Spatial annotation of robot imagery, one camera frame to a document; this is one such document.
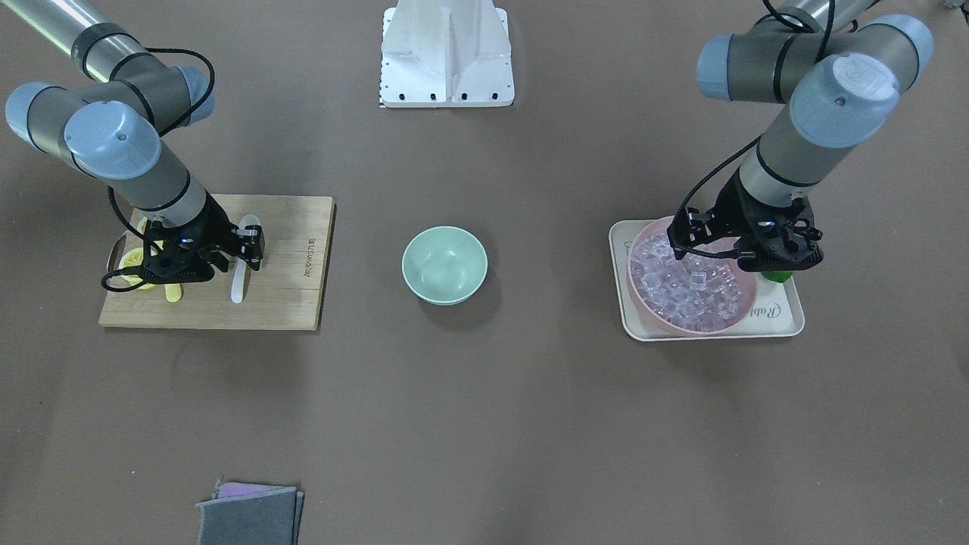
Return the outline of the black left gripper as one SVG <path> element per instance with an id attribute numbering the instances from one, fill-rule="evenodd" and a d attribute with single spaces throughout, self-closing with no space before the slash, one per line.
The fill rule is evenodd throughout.
<path id="1" fill-rule="evenodd" d="M 706 213 L 681 207 L 668 227 L 675 258 L 688 253 L 736 261 L 751 273 L 813 268 L 824 259 L 806 198 L 788 207 L 772 207 L 752 197 L 734 173 Z"/>

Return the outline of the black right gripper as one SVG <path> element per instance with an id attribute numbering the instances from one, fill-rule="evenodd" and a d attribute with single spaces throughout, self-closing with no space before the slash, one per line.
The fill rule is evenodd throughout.
<path id="1" fill-rule="evenodd" d="M 241 228 L 209 194 L 197 217 L 182 226 L 166 227 L 150 217 L 145 238 L 160 245 L 160 253 L 143 258 L 139 272 L 152 284 L 209 282 L 216 270 L 227 272 L 229 259 L 245 255 L 247 245 Z"/>

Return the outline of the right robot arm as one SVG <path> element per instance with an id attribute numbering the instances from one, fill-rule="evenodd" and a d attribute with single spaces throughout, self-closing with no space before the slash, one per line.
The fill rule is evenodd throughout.
<path id="1" fill-rule="evenodd" d="M 87 1 L 8 1 L 6 6 L 67 53 L 92 80 L 84 89 L 25 83 L 5 104 L 11 131 L 42 153 L 106 184 L 112 207 L 128 201 L 148 221 L 139 230 L 143 258 L 108 270 L 112 279 L 135 276 L 145 284 L 209 282 L 231 259 L 259 270 L 263 227 L 236 224 L 198 177 L 164 142 L 177 128 L 204 120 L 214 109 L 215 71 L 167 66 L 162 48 L 146 48 Z"/>

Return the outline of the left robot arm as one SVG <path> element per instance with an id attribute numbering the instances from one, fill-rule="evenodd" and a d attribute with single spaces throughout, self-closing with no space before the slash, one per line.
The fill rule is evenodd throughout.
<path id="1" fill-rule="evenodd" d="M 745 272 L 795 272 L 823 260 L 809 193 L 885 124 L 930 65 L 930 28 L 913 15 L 849 24 L 871 1 L 787 1 L 742 34 L 716 36 L 698 58 L 703 95 L 782 104 L 764 133 L 734 153 L 740 166 L 705 213 L 682 201 L 667 235 L 676 259 L 707 257 L 733 239 Z"/>

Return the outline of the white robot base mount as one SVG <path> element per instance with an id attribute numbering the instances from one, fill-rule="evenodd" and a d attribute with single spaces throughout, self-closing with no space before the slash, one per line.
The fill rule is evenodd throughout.
<path id="1" fill-rule="evenodd" d="M 382 23 L 381 107 L 515 102 L 508 14 L 493 2 L 399 1 Z"/>

